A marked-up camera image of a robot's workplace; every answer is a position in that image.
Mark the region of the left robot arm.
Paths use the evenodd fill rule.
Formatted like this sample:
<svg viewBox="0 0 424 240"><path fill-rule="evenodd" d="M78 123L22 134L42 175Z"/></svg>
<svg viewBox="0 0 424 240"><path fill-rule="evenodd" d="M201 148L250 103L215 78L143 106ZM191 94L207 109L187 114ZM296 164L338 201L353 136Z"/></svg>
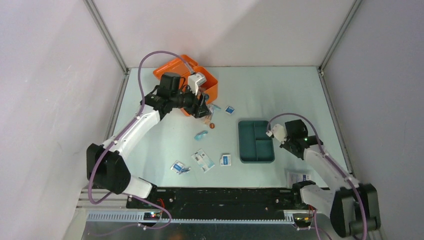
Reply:
<svg viewBox="0 0 424 240"><path fill-rule="evenodd" d="M206 94L200 86L207 81L197 72L183 77L165 72L153 90L140 102L140 108L130 122L102 144L92 143L86 150L86 174L89 186L97 186L113 194L137 196L145 208L153 208L158 194L153 184L133 176L126 159L145 136L173 109L183 109L196 119L210 115Z"/></svg>

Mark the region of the clear bag of swabs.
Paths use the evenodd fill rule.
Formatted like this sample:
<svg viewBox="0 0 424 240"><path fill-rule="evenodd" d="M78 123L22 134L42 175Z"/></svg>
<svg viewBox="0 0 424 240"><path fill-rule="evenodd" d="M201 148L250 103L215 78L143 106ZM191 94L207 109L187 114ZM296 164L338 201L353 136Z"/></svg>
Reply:
<svg viewBox="0 0 424 240"><path fill-rule="evenodd" d="M215 104L208 104L207 108L209 110L209 113L203 118L203 123L205 125L209 125L211 123L211 120L215 111L221 110L221 108Z"/></svg>

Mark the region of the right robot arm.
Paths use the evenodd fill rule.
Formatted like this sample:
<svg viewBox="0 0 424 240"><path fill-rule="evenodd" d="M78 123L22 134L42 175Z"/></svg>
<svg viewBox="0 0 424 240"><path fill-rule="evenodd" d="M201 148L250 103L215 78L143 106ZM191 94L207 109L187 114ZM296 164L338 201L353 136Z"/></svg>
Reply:
<svg viewBox="0 0 424 240"><path fill-rule="evenodd" d="M309 135L298 119L275 124L267 135L280 147L311 166L327 185L324 190L311 180L294 183L291 204L297 209L310 205L326 215L342 238L365 237L381 228L376 188L345 171L325 149L317 135Z"/></svg>

